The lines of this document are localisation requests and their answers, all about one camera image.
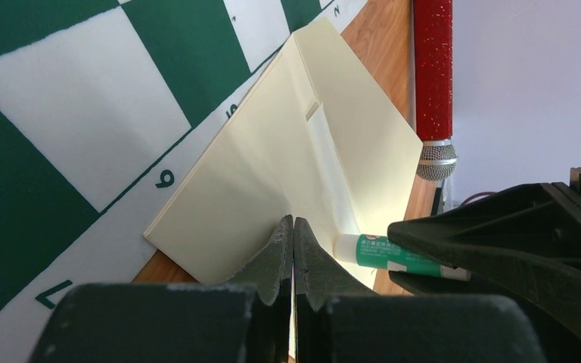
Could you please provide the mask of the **tan paper letter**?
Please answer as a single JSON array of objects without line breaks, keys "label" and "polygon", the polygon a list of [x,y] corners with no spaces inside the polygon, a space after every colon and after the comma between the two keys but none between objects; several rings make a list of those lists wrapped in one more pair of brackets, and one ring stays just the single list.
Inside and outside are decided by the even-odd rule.
[{"label": "tan paper letter", "polygon": [[350,187],[331,135],[324,104],[315,102],[309,108],[306,121],[339,234],[360,234]]}]

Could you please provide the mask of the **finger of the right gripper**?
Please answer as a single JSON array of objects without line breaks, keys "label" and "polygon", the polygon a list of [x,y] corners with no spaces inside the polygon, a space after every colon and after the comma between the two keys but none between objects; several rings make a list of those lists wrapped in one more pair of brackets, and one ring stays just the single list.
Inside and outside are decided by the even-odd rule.
[{"label": "finger of the right gripper", "polygon": [[581,183],[518,185],[389,225],[390,241],[532,303],[581,341]]},{"label": "finger of the right gripper", "polygon": [[482,277],[457,281],[431,276],[391,271],[390,280],[414,295],[421,294],[486,294],[506,296],[514,300],[531,321],[539,343],[549,362],[581,362],[581,340],[548,313],[523,297]]}]

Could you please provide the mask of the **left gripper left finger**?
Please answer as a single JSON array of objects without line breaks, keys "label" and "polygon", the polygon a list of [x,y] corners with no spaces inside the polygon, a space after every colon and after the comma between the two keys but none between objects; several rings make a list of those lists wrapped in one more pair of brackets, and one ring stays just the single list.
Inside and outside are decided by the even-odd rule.
[{"label": "left gripper left finger", "polygon": [[220,284],[83,284],[58,303],[31,362],[286,362],[292,216]]}]

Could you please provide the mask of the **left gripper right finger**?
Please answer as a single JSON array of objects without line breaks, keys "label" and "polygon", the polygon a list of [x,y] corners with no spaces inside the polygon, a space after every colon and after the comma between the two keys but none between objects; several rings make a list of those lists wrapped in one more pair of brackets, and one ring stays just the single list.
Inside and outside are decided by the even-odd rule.
[{"label": "left gripper right finger", "polygon": [[498,295],[387,296],[322,249],[304,218],[293,236],[299,362],[544,362],[529,318]]}]

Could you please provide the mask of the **cream envelope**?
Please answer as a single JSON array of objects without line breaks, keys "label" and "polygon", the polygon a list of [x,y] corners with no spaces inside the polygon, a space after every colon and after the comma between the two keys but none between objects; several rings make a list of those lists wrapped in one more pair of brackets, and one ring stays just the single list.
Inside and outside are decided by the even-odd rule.
[{"label": "cream envelope", "polygon": [[144,237],[199,282],[226,281],[287,215],[334,255],[339,230],[306,115],[324,104],[360,234],[405,216],[422,142],[330,20],[292,33]]}]

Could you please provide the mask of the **green white glue stick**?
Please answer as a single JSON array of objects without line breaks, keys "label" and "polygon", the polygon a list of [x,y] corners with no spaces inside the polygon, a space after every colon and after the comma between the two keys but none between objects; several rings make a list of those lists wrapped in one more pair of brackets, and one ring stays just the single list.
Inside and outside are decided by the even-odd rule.
[{"label": "green white glue stick", "polygon": [[334,257],[365,268],[379,268],[457,281],[469,281],[471,273],[448,267],[390,242],[386,236],[342,234],[334,245]]}]

